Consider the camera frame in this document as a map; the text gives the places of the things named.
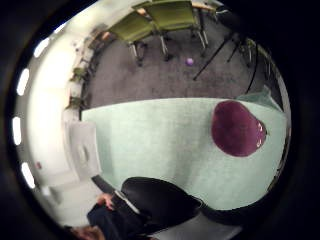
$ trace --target black chair backrest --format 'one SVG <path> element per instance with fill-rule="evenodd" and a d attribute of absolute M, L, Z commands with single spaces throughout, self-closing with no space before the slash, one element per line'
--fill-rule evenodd
<path fill-rule="evenodd" d="M 162 228 L 194 217 L 201 205 L 176 185 L 154 178 L 128 178 L 121 191 L 139 210 L 151 217 L 150 224 Z"/>

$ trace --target green chair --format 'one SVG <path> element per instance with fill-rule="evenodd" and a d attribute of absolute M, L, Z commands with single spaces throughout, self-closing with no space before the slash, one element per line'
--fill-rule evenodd
<path fill-rule="evenodd" d="M 152 18 L 158 32 L 160 33 L 160 40 L 162 51 L 165 55 L 165 60 L 168 61 L 170 54 L 165 44 L 164 36 L 170 31 L 177 31 L 182 29 L 190 29 L 196 31 L 201 40 L 203 56 L 207 48 L 204 36 L 200 31 L 200 26 L 197 18 L 193 13 L 191 1 L 185 0 L 161 0 L 153 1 L 143 5 L 147 14 Z"/>
<path fill-rule="evenodd" d="M 129 45 L 138 66 L 142 66 L 142 57 L 138 55 L 137 44 L 142 43 L 144 47 L 147 46 L 141 40 L 155 32 L 152 23 L 134 11 L 111 26 L 108 31 Z"/>

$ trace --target chair leg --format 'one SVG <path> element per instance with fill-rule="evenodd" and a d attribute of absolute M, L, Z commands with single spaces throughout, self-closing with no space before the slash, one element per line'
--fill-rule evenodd
<path fill-rule="evenodd" d="M 133 54 L 133 57 L 134 57 L 137 65 L 138 65 L 139 67 L 141 67 L 141 66 L 142 66 L 142 59 L 141 59 L 141 58 L 139 57 L 139 55 L 138 55 L 138 51 L 137 51 L 136 44 L 135 44 L 135 43 L 131 43 L 131 44 L 129 45 L 129 48 L 131 49 L 131 52 L 132 52 L 132 54 Z"/>
<path fill-rule="evenodd" d="M 164 41 L 164 36 L 163 35 L 160 35 L 160 40 L 161 40 L 161 48 L 162 48 L 162 52 L 164 54 L 164 60 L 165 61 L 169 61 L 170 59 L 170 54 L 168 52 L 168 48 L 166 46 L 166 43 Z"/>
<path fill-rule="evenodd" d="M 206 46 L 209 47 L 209 41 L 208 41 L 208 38 L 207 38 L 207 34 L 206 34 L 206 32 L 204 30 L 202 31 L 202 36 L 204 38 L 204 42 L 205 42 Z"/>
<path fill-rule="evenodd" d="M 207 45 L 205 43 L 204 37 L 202 36 L 201 32 L 200 31 L 197 31 L 197 32 L 198 32 L 198 35 L 199 35 L 199 38 L 200 38 L 200 41 L 202 44 L 202 48 L 203 48 L 203 50 L 201 52 L 201 57 L 204 57 L 206 49 L 207 49 Z"/>

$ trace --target dark jacket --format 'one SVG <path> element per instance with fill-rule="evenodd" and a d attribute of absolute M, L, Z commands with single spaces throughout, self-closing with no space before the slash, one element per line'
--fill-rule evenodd
<path fill-rule="evenodd" d="M 87 218 L 97 225 L 106 240 L 134 239 L 182 223 L 194 216 L 199 202 L 174 184 L 153 178 L 127 179 L 121 188 L 141 211 L 136 214 L 121 198 L 113 197 L 115 210 L 95 205 Z"/>

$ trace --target hand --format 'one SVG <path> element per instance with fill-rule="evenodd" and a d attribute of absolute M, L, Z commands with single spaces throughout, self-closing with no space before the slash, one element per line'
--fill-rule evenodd
<path fill-rule="evenodd" d="M 114 210 L 113 202 L 112 202 L 112 200 L 111 200 L 112 197 L 113 197 L 113 195 L 111 195 L 111 194 L 109 194 L 109 193 L 102 193 L 102 194 L 98 197 L 97 203 L 98 203 L 99 205 L 105 204 L 108 209 Z"/>

